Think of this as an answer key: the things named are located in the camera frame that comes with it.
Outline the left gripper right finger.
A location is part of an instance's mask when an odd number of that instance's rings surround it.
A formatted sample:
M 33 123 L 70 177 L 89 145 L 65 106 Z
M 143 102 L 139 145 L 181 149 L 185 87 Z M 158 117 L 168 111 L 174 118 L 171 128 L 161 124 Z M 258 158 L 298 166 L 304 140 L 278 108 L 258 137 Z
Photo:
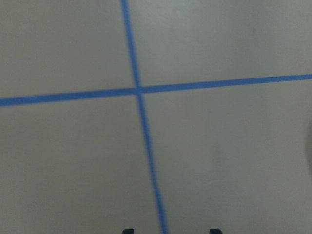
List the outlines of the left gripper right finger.
M 210 229 L 210 234 L 223 234 L 220 229 Z

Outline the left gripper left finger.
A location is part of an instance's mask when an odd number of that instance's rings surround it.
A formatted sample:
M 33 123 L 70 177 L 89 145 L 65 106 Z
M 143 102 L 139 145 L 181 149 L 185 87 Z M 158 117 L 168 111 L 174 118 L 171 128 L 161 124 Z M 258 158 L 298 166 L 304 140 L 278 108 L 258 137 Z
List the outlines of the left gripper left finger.
M 134 229 L 124 229 L 122 234 L 134 234 Z

